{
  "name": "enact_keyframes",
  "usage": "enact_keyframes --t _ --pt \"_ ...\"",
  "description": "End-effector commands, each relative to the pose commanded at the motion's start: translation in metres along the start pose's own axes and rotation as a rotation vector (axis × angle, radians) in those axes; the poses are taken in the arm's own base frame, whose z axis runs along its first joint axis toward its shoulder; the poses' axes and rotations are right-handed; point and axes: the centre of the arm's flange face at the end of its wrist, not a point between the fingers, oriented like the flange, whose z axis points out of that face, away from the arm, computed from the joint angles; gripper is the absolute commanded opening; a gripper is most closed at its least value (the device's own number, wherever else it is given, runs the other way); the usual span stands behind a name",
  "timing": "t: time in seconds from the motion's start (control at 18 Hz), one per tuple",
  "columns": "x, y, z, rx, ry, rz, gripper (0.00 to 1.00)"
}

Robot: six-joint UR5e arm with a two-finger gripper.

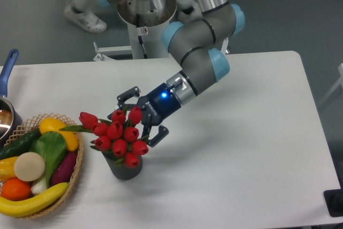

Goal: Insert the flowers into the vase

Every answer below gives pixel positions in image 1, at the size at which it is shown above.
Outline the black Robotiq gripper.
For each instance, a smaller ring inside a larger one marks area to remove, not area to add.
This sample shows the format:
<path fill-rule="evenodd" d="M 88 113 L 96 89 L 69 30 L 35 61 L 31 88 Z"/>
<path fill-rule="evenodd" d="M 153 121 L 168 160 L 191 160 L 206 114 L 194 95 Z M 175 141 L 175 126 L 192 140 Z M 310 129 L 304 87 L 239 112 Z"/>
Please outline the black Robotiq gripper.
<path fill-rule="evenodd" d="M 147 95 L 140 97 L 141 91 L 139 87 L 134 86 L 117 96 L 115 110 L 121 110 L 127 113 L 134 107 L 139 106 L 142 111 L 141 123 L 143 125 L 148 127 L 159 125 L 158 133 L 153 138 L 150 138 L 149 135 L 145 135 L 142 138 L 149 147 L 155 147 L 169 134 L 168 128 L 160 124 L 165 118 L 181 108 L 178 99 L 168 89 L 167 84 L 162 83 Z M 130 104 L 126 102 L 133 97 L 138 99 L 136 103 Z"/>

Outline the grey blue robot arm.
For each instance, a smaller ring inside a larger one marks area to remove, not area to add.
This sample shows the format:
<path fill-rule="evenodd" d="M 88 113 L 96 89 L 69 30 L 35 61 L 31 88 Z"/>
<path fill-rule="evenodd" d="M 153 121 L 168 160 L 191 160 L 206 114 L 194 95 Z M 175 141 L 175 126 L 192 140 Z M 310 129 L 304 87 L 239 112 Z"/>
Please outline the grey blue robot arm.
<path fill-rule="evenodd" d="M 132 108 L 127 100 L 137 98 L 142 109 L 143 136 L 149 146 L 167 134 L 162 121 L 229 73 L 229 63 L 218 45 L 239 32 L 245 16 L 238 5 L 228 0 L 196 0 L 202 18 L 189 24 L 173 21 L 176 0 L 97 0 L 101 6 L 116 4 L 120 18 L 128 26 L 134 58 L 159 58 L 170 55 L 181 70 L 145 96 L 138 88 L 119 95 L 120 109 Z"/>

